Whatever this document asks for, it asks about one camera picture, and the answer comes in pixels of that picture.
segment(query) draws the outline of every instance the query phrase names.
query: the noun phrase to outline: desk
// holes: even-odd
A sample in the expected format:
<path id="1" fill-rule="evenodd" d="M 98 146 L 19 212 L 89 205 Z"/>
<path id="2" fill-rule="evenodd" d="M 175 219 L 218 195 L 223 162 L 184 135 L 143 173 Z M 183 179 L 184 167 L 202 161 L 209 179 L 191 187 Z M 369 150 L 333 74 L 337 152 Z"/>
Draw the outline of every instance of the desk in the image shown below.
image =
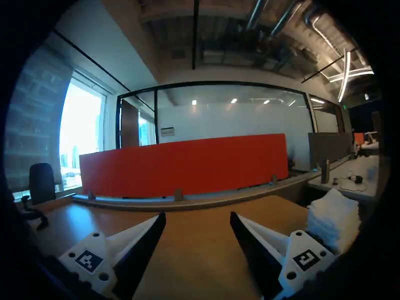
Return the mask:
<path id="1" fill-rule="evenodd" d="M 245 256 L 230 226 L 235 211 L 282 234 L 304 230 L 308 211 L 279 196 L 210 209 L 166 213 L 166 226 L 134 300 L 259 300 Z M 93 231 L 116 234 L 156 215 L 76 203 L 46 213 L 49 227 L 36 232 L 48 254 L 60 256 Z"/>
<path id="2" fill-rule="evenodd" d="M 377 150 L 379 149 L 379 142 L 371 143 L 371 144 L 362 144 L 361 149 L 363 150 Z"/>
<path id="3" fill-rule="evenodd" d="M 308 186 L 323 191 L 329 191 L 331 188 L 335 188 L 338 189 L 344 196 L 350 199 L 360 201 L 372 201 L 376 198 L 377 194 L 379 171 L 376 170 L 375 177 L 372 180 L 368 180 L 367 169 L 370 167 L 379 167 L 379 156 L 360 156 L 354 160 L 348 160 L 337 168 L 330 170 L 328 183 L 322 184 L 321 176 L 318 176 L 310 180 L 308 182 Z M 362 184 L 355 184 L 348 179 L 343 179 L 342 177 L 348 176 L 349 171 L 352 171 L 354 175 L 362 176 Z M 339 184 L 337 185 L 332 184 L 335 177 L 339 180 Z M 342 189 L 341 187 L 345 187 L 349 190 L 363 190 L 366 187 L 366 190 L 349 191 Z"/>

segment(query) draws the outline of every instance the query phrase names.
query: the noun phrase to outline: orange desk divider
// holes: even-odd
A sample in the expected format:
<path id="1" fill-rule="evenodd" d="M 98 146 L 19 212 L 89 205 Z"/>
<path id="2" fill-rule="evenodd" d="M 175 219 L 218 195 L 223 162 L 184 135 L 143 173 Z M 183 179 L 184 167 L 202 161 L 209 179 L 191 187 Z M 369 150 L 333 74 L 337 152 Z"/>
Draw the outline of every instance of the orange desk divider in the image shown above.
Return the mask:
<path id="1" fill-rule="evenodd" d="M 364 133 L 354 133 L 354 140 L 357 145 L 364 144 Z"/>
<path id="2" fill-rule="evenodd" d="M 289 175 L 285 135 L 197 139 L 80 155 L 83 192 L 153 198 L 234 190 Z"/>

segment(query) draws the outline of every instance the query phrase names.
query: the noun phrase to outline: wall sign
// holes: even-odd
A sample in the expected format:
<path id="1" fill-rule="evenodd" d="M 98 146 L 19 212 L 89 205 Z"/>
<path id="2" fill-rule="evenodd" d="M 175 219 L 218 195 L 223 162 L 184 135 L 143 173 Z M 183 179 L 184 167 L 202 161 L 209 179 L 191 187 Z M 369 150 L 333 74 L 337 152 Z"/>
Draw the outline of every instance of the wall sign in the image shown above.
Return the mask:
<path id="1" fill-rule="evenodd" d="M 175 135 L 174 127 L 161 128 L 162 137 L 173 137 Z"/>

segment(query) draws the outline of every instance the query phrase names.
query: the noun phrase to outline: gray partition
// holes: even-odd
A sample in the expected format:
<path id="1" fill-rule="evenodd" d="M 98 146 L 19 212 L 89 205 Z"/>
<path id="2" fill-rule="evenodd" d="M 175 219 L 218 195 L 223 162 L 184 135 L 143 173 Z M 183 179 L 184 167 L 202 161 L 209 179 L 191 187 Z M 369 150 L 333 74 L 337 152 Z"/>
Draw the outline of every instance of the gray partition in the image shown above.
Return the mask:
<path id="1" fill-rule="evenodd" d="M 352 148 L 351 133 L 309 133 L 308 141 L 311 168 L 321 165 L 325 158 L 330 162 L 344 158 L 350 154 Z"/>

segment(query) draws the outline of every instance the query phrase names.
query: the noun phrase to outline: power adapter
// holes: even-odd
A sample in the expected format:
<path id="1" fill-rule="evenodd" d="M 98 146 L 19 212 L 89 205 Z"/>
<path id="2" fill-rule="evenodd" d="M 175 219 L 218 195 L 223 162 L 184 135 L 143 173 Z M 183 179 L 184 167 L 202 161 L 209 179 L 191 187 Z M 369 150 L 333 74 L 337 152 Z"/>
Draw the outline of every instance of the power adapter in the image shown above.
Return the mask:
<path id="1" fill-rule="evenodd" d="M 363 177 L 360 175 L 356 175 L 355 176 L 355 180 L 354 180 L 355 184 L 362 184 L 363 183 Z"/>

